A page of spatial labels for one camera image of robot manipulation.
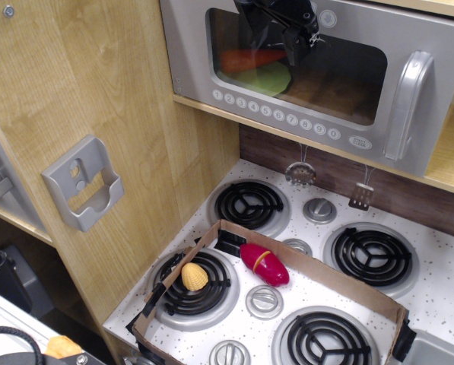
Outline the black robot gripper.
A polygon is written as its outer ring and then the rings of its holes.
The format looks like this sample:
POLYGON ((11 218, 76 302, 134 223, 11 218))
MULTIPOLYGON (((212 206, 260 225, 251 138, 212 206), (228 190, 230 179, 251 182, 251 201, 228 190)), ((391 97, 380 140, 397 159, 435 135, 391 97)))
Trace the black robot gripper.
POLYGON ((315 33, 319 31, 318 20, 311 1, 272 0, 234 1, 246 33, 245 45, 252 50, 273 50, 268 41, 272 21, 280 24, 282 42, 287 59, 298 66, 315 47, 315 33))

